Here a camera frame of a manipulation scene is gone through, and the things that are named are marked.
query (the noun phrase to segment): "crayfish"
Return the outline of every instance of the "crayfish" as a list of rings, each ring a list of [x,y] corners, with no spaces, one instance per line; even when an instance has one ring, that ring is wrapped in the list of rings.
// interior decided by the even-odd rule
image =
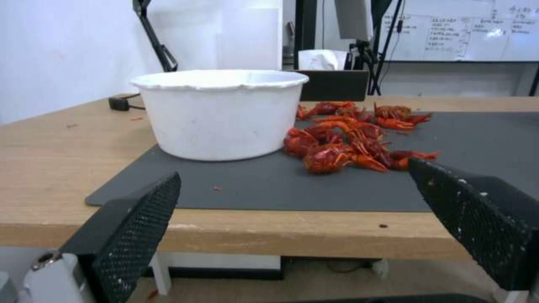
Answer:
[[[364,108],[359,110],[352,102],[321,102],[308,112],[298,107],[298,120],[312,115],[329,116],[312,119],[315,124],[305,129],[291,128],[284,139],[284,150],[303,159],[307,171],[313,174],[334,173],[349,164],[382,173],[388,169],[407,170],[410,157],[435,160],[439,155],[439,151],[390,151],[389,143],[383,141],[387,133],[380,127],[411,130],[416,124],[429,121],[432,114],[416,116],[408,107],[375,104],[378,126],[369,122],[371,116],[365,114]]]
[[[432,113],[412,115],[412,109],[406,106],[376,106],[374,103],[376,122],[384,128],[412,130],[415,125],[430,121]]]

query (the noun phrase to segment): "bowl rim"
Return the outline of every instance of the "bowl rim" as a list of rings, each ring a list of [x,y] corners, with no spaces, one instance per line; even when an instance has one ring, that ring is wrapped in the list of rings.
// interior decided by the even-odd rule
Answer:
[[[208,84],[159,84],[152,78],[159,77],[163,74],[189,74],[189,73],[256,73],[256,74],[286,74],[296,76],[296,79],[276,82],[260,82],[260,83],[239,83],[239,84],[223,84],[223,85],[208,85]],[[166,90],[166,91],[179,91],[179,90],[195,90],[195,91],[229,91],[234,89],[282,89],[286,87],[292,87],[302,85],[309,81],[309,77],[293,72],[293,71],[275,71],[275,70],[184,70],[169,73],[153,73],[138,76],[130,81],[130,83],[138,88],[150,89],[150,90]]]

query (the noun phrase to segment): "wooden table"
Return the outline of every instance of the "wooden table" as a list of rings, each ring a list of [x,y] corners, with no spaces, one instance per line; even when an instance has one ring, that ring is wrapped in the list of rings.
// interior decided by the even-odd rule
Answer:
[[[538,98],[372,97],[363,105],[373,101],[423,111],[539,111]],[[154,144],[144,111],[114,112],[106,100],[0,127],[0,246],[58,247],[96,211],[84,198]],[[469,258],[433,214],[404,212],[176,209],[159,249]]]

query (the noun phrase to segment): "dark gray cutting mat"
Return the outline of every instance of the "dark gray cutting mat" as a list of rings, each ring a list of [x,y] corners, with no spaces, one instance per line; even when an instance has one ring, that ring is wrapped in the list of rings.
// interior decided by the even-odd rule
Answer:
[[[410,136],[389,132],[391,149],[441,149],[440,163],[498,176],[539,199],[539,113],[435,113]],[[102,205],[174,170],[182,178],[178,208],[430,211],[406,172],[347,167],[319,176],[308,174],[299,159],[282,151],[242,161],[198,162],[168,155],[158,146],[86,203]]]

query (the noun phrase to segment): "pile of crayfish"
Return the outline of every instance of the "pile of crayfish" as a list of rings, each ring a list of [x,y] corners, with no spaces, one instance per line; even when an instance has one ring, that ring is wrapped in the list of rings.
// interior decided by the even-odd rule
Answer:
[[[411,131],[432,114],[412,115],[405,106],[374,105],[374,114],[367,114],[350,102],[320,102],[308,112],[298,107],[297,120],[311,120],[305,129],[291,128],[285,139],[285,153],[303,159],[307,171],[329,174],[349,164],[379,172],[407,170],[408,159],[418,157],[435,160],[439,151],[421,153],[414,150],[388,149],[383,128]]]

